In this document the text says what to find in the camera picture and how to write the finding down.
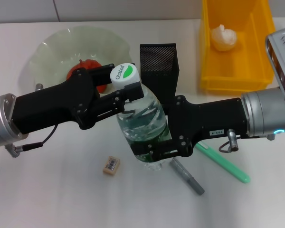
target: clear plastic bowl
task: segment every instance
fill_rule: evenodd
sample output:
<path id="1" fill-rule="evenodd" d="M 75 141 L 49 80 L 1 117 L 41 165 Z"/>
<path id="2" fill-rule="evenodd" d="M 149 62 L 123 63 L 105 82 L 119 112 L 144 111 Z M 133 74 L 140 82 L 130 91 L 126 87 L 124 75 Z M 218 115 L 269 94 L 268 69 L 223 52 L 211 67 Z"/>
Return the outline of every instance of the clear plastic bowl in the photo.
<path id="1" fill-rule="evenodd" d="M 101 65 L 131 63 L 129 44 L 115 33 L 91 26 L 76 26 L 45 39 L 29 61 L 35 84 L 44 88 L 66 80 L 79 60 L 94 59 Z"/>

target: robotic arm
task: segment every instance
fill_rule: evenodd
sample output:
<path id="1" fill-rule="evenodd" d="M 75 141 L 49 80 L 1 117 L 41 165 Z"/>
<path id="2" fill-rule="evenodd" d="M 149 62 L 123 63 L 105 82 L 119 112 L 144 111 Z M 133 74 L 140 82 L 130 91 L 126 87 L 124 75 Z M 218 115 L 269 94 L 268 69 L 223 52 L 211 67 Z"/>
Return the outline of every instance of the robotic arm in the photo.
<path id="1" fill-rule="evenodd" d="M 149 153 L 154 161 L 193 153 L 203 139 L 228 137 L 229 152 L 237 151 L 240 138 L 267 137 L 285 132 L 285 29 L 266 37 L 266 52 L 280 88 L 243 94 L 205 104 L 191 104 L 184 96 L 174 98 L 168 110 L 172 139 L 156 145 L 134 144 L 135 155 Z"/>
<path id="2" fill-rule="evenodd" d="M 241 98 L 191 104 L 176 96 L 168 111 L 172 139 L 155 145 L 134 144 L 135 155 L 149 153 L 154 161 L 175 156 L 188 157 L 203 139 L 229 138 L 230 150 L 237 151 L 241 138 L 267 137 L 285 132 L 285 29 L 266 38 L 266 51 L 280 88 L 246 93 Z M 67 121 L 77 122 L 83 130 L 100 120 L 124 111 L 127 99 L 143 97 L 140 83 L 100 97 L 96 86 L 111 83 L 113 64 L 73 72 L 59 85 L 16 97 L 0 96 L 0 146 L 25 139 L 28 133 Z M 10 149 L 13 157 L 20 151 L 42 143 Z"/>
<path id="3" fill-rule="evenodd" d="M 67 121 L 77 122 L 83 130 L 109 116 L 124 111 L 126 100 L 143 97 L 140 83 L 100 97 L 96 86 L 111 83 L 114 64 L 86 70 L 79 68 L 65 82 L 16 97 L 0 96 L 0 146 L 13 157 L 19 152 L 41 147 L 42 142 L 15 147 L 28 133 Z"/>

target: yellow plastic bin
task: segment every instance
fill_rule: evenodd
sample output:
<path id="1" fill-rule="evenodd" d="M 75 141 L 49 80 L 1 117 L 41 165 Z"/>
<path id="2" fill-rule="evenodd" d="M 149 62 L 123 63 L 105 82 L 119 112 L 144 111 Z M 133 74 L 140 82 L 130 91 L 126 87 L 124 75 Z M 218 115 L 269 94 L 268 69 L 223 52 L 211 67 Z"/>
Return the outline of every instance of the yellow plastic bin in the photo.
<path id="1" fill-rule="evenodd" d="M 223 24 L 237 33 L 236 46 L 217 51 L 210 31 Z M 274 73 L 265 37 L 275 31 L 267 0 L 203 0 L 199 30 L 201 88 L 219 94 L 265 89 Z"/>

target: white bottle cap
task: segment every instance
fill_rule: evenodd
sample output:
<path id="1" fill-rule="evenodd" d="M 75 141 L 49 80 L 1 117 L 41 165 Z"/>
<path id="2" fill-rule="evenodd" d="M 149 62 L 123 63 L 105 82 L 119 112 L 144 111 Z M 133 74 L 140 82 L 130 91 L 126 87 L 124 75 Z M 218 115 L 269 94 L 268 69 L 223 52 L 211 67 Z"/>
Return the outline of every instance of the white bottle cap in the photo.
<path id="1" fill-rule="evenodd" d="M 116 66 L 110 74 L 110 78 L 115 89 L 124 89 L 124 86 L 139 82 L 139 73 L 135 65 L 123 63 Z"/>

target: red object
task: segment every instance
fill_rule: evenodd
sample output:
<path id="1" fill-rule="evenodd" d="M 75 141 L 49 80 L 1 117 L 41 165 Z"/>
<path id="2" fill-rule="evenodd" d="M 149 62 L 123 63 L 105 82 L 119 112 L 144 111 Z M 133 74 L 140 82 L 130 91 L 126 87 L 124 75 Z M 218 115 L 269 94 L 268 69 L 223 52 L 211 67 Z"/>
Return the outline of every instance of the red object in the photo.
<path id="1" fill-rule="evenodd" d="M 66 79 L 68 80 L 73 71 L 78 69 L 78 68 L 82 68 L 84 67 L 85 69 L 93 69 L 93 68 L 96 68 L 96 67 L 101 67 L 100 63 L 98 63 L 96 60 L 91 60 L 91 59 L 87 59 L 86 61 L 82 61 L 81 59 L 79 60 L 79 63 L 74 66 L 72 69 L 70 69 L 70 71 L 68 72 L 67 76 L 66 76 Z M 103 93 L 106 89 L 106 86 L 107 85 L 100 85 L 100 86 L 97 86 L 97 90 L 99 93 Z"/>

